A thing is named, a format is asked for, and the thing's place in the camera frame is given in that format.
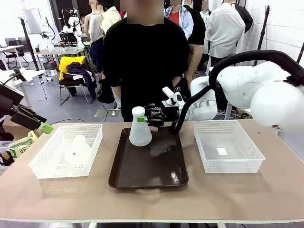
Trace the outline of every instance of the white plastic basket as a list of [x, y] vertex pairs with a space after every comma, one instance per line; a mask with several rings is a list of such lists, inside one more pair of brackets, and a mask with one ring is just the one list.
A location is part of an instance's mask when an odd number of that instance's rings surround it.
[[[60, 160], [58, 158], [64, 156], [61, 154], [61, 150], [59, 150], [62, 142], [67, 140], [70, 144], [75, 136], [79, 134], [86, 137], [86, 142], [91, 147], [90, 158], [87, 162], [82, 164], [54, 164], [51, 162], [54, 158]], [[79, 124], [58, 127], [28, 166], [33, 170], [38, 179], [88, 176], [102, 137], [102, 124]]]
[[256, 173], [265, 157], [236, 120], [194, 122], [206, 173]]

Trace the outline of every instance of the brown tray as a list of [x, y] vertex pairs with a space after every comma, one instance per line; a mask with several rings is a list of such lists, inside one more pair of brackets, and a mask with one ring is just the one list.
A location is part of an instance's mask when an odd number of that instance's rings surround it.
[[122, 130], [109, 178], [118, 189], [155, 189], [182, 186], [188, 173], [178, 134], [161, 127], [152, 132], [152, 141], [137, 147], [129, 140], [130, 128]]

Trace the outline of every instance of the white conical flask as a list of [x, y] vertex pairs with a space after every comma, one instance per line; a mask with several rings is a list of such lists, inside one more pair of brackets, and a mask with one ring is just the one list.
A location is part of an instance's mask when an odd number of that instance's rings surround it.
[[148, 124], [145, 121], [139, 119], [144, 117], [145, 110], [143, 107], [135, 107], [132, 109], [133, 122], [130, 132], [130, 142], [134, 146], [146, 146], [152, 140], [152, 134]]

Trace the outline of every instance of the black stand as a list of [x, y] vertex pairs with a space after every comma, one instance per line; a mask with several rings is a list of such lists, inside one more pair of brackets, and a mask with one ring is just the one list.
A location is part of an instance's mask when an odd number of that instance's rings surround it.
[[264, 39], [264, 35], [265, 35], [265, 29], [266, 29], [266, 26], [267, 26], [269, 12], [270, 12], [270, 6], [268, 5], [267, 9], [266, 9], [266, 12], [265, 12], [265, 19], [264, 19], [263, 29], [262, 29], [262, 32], [261, 32], [260, 41], [259, 41], [258, 46], [257, 46], [258, 50], [261, 50], [261, 47], [262, 47], [262, 43], [263, 43], [263, 39]]
[[297, 63], [300, 63], [301, 58], [302, 58], [302, 55], [303, 55], [303, 52], [304, 52], [304, 43], [303, 43], [302, 49], [301, 49], [301, 51], [300, 51], [300, 54], [299, 54], [298, 60], [296, 61]]
[[32, 59], [33, 59], [33, 61], [34, 61], [36, 70], [39, 70], [39, 67], [38, 67], [38, 64], [37, 64], [37, 61], [36, 61], [36, 58], [35, 58], [35, 55], [34, 55], [33, 47], [32, 47], [32, 45], [31, 45], [31, 43], [30, 43], [27, 29], [25, 28], [24, 19], [20, 18], [20, 20], [21, 20], [21, 25], [22, 25], [22, 27], [23, 27], [25, 39], [26, 39], [26, 41], [27, 41], [27, 46], [28, 46], [28, 48], [29, 48], [30, 55], [32, 56]]

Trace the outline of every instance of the wall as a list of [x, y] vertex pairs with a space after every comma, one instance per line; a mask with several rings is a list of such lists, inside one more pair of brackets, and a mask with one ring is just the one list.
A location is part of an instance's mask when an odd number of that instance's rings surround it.
[[[270, 5], [271, 11], [261, 49], [283, 51], [297, 60], [304, 42], [304, 0], [247, 0], [246, 9], [254, 24], [245, 34], [243, 51], [257, 50], [266, 5]], [[243, 65], [251, 66], [253, 62]]]
[[[53, 16], [48, 0], [1, 0], [0, 5], [0, 45], [6, 46], [5, 38], [24, 37], [23, 28], [19, 17], [23, 18], [23, 9], [38, 8], [42, 18], [47, 18], [50, 25], [54, 25]], [[41, 40], [40, 35], [29, 35], [32, 47], [36, 47]], [[27, 61], [32, 61], [29, 54]]]

